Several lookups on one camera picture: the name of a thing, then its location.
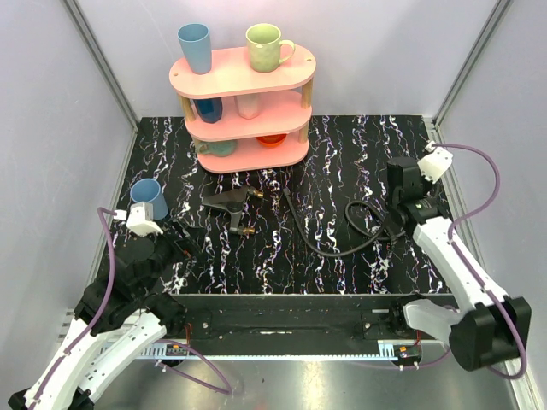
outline metal tool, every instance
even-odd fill
[[[218,209],[230,214],[230,233],[238,235],[249,235],[255,233],[255,228],[239,226],[241,215],[243,214],[245,202],[249,195],[263,198],[264,194],[252,186],[244,186],[236,190],[229,190],[220,194],[206,196],[202,200],[204,207]]]

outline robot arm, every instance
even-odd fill
[[[456,361],[465,370],[518,357],[518,348],[509,327],[492,299],[489,290],[513,320],[526,346],[531,309],[524,298],[512,299],[486,274],[462,240],[456,243],[473,269],[485,283],[484,289],[463,263],[452,246],[448,230],[452,221],[444,215],[436,198],[427,196],[432,184],[451,164],[452,155],[442,148],[421,160],[395,158],[388,162],[388,209],[392,219],[420,246],[449,285],[459,312],[433,304],[419,295],[405,296],[394,307],[394,326],[415,329],[450,345]]]
[[[166,334],[176,336],[184,331],[185,308],[170,295],[151,294],[150,290],[167,265],[201,252],[204,231],[178,221],[165,223],[162,228],[155,223],[136,225],[140,228],[137,234],[145,235],[152,230],[162,232],[162,235],[155,240],[135,237],[117,249],[114,286],[99,321],[69,354],[65,353],[67,346],[91,323],[102,303],[107,286],[107,280],[102,276],[85,289],[74,309],[75,319],[68,334],[42,377],[30,389],[11,396],[9,406],[12,409],[92,409],[143,347]],[[137,324],[97,358],[101,347],[141,308],[150,311],[142,313]],[[55,370],[44,387],[44,378],[52,367]]]

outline metal floor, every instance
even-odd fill
[[[425,361],[442,354],[424,347]],[[467,373],[449,357],[429,369],[385,371],[349,362],[218,361],[235,393],[211,392],[152,362],[133,362],[104,393],[96,410],[327,410],[518,408],[509,383],[488,370]],[[180,370],[223,387],[201,362]]]

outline blue mug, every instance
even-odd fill
[[[179,29],[179,42],[188,65],[196,74],[211,71],[213,54],[209,28],[204,24],[187,24]]]
[[[155,220],[162,220],[168,214],[168,205],[163,197],[162,186],[155,179],[141,179],[133,184],[129,196],[133,202],[151,203]]]
[[[194,100],[197,114],[203,122],[214,124],[222,118],[222,98],[205,98]]]

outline white cup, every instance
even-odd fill
[[[240,117],[255,118],[260,113],[260,93],[236,96],[236,107]]]

